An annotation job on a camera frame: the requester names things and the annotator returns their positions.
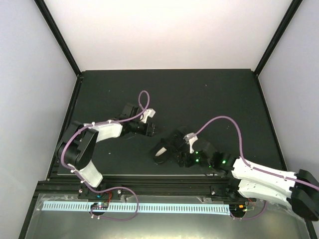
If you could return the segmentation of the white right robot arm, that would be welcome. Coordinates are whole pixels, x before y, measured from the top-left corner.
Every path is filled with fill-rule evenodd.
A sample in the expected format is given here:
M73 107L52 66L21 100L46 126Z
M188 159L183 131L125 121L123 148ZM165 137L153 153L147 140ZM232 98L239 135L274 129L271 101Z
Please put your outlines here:
M242 157L218 152L204 139L181 139L176 146L182 167L199 164L212 174L230 179L229 199L254 198L281 204L309 221L319 219L319 182L308 171L297 173L262 166Z

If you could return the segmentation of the black canvas sneaker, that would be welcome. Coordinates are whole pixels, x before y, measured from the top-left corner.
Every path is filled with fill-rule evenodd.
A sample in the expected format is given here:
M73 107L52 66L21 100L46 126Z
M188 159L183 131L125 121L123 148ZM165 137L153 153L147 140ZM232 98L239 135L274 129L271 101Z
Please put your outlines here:
M183 125L175 129L169 136L161 138L159 143L150 150L154 163L159 165L172 160L180 167L184 167L189 153L189 145L185 139L188 133L190 133L190 128Z

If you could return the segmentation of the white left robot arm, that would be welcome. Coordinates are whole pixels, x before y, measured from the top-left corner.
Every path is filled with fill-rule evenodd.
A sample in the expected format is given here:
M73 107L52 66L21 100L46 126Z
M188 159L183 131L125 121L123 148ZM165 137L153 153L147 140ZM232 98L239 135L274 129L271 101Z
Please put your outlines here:
M82 124L74 121L58 142L54 156L63 166L78 173L81 180L90 185L91 195L101 199L107 193L107 186L101 183L103 176L92 161L96 143L129 133L153 136L155 125L148 122L148 119L155 113L152 108L143 110L138 106L126 104L121 114L105 122Z

